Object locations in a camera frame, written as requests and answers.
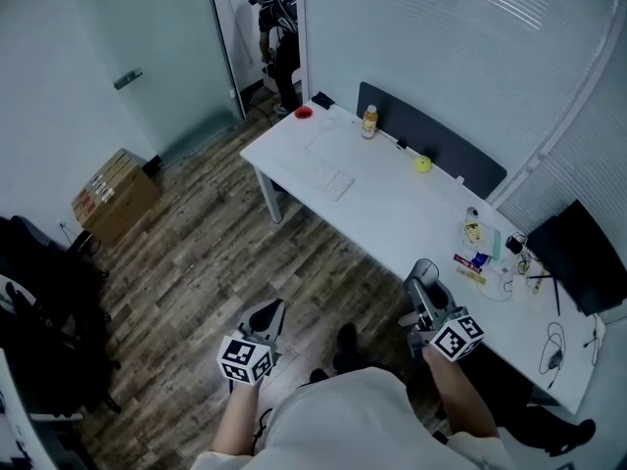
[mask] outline door handle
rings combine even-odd
[[[144,72],[140,68],[131,70],[127,74],[118,78],[118,80],[114,82],[114,87],[116,87],[116,90],[124,89],[126,85],[128,85],[130,82],[134,82],[142,74],[144,74]]]

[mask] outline yellow ball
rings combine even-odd
[[[413,161],[413,166],[421,174],[431,170],[431,159],[428,157],[418,157]]]

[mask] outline red bowl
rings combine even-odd
[[[311,117],[313,114],[314,112],[310,107],[302,106],[296,112],[294,112],[294,117],[304,119]]]

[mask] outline cardboard box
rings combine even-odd
[[[140,163],[119,150],[72,201],[72,209],[85,230],[113,246],[160,196]]]

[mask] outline bottle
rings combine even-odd
[[[376,131],[376,123],[379,120],[379,113],[374,105],[368,106],[363,114],[362,137],[364,139],[372,139]]]

